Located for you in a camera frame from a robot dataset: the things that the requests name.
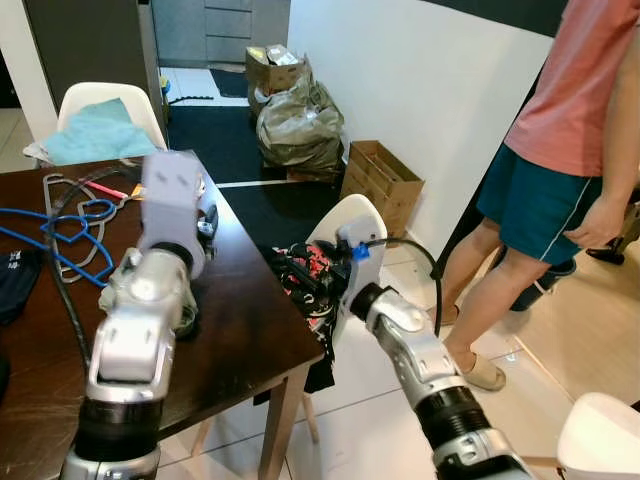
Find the pink t-shirt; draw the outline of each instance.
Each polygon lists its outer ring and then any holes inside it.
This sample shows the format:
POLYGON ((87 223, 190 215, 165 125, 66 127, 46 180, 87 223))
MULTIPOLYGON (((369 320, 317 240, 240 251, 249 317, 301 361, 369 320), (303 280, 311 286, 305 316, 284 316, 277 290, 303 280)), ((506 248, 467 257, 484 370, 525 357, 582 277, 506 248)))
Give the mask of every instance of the pink t-shirt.
POLYGON ((505 143, 525 160, 581 177, 602 175, 603 132, 640 0, 570 0, 535 95, 505 143))

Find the person's arm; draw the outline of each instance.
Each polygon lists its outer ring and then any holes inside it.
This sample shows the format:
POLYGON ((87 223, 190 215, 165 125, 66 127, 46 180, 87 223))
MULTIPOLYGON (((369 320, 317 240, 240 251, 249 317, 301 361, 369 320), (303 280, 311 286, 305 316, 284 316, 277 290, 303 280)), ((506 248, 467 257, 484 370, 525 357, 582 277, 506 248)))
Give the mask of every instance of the person's arm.
POLYGON ((605 128, 603 189, 576 230, 565 232, 584 248, 600 247, 622 228, 640 161, 640 48, 638 33, 618 70, 605 128))

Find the sandal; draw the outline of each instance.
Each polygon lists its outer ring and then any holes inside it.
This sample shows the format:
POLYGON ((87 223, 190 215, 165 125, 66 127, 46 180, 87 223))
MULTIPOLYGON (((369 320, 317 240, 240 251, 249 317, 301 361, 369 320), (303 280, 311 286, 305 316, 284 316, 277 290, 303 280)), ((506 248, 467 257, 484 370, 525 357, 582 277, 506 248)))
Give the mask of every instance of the sandal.
POLYGON ((476 363, 467 373, 463 373, 464 379, 471 385, 480 387, 490 392, 502 390, 507 383, 507 376, 489 360, 477 353, 476 363))
POLYGON ((454 323, 456 323, 456 320, 458 319, 458 316, 460 315, 460 307, 458 307, 456 304, 453 304, 453 308, 456 309, 456 316, 453 320, 450 321, 446 321, 444 318, 442 319, 442 322, 440 323, 441 327, 449 327, 451 325, 453 325, 454 323))

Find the person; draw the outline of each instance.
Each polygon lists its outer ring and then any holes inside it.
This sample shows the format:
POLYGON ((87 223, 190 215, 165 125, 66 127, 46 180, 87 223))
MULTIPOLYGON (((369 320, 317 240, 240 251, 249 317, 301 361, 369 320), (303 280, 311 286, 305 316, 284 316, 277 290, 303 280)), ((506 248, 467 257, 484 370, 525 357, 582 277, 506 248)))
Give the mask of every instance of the person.
POLYGON ((477 203, 484 219, 443 273, 443 325, 454 325, 444 343, 471 384, 505 385, 504 372, 471 345, 520 293, 551 265, 620 231, 640 152, 632 43, 639 15, 640 0, 569 1, 536 91, 487 173, 477 203), (504 260, 458 309, 456 299, 501 244, 504 260))

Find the dark wooden table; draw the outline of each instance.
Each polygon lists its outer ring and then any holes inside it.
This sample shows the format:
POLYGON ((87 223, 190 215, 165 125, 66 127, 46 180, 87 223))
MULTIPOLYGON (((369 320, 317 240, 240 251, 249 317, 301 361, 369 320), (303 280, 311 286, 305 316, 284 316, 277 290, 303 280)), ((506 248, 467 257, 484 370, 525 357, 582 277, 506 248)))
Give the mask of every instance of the dark wooden table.
MULTIPOLYGON (((44 175, 59 171, 76 179, 105 165, 0 175, 0 207, 43 212, 44 175)), ((132 189, 122 177, 101 183, 125 192, 132 189)), ((215 258, 192 284, 201 311, 200 329, 192 340, 177 344, 161 436, 271 389, 259 478, 275 479, 308 368, 321 358, 322 349, 227 202, 219 192, 216 195, 220 223, 215 258)), ((34 238, 42 238, 39 223, 0 216, 0 225, 34 238)), ((140 233, 140 205, 132 201, 107 225, 104 244, 114 261, 135 246, 140 233)), ((0 253, 27 248, 0 234, 0 253)), ((87 245, 78 245, 62 253, 81 257, 87 250, 87 245)), ((97 306, 99 289, 83 279, 70 286, 70 293, 93 344, 104 318, 97 306)), ((0 403, 0 478, 55 478, 73 439, 84 379, 71 324, 46 266, 22 316, 0 327, 0 351, 12 367, 0 403)))

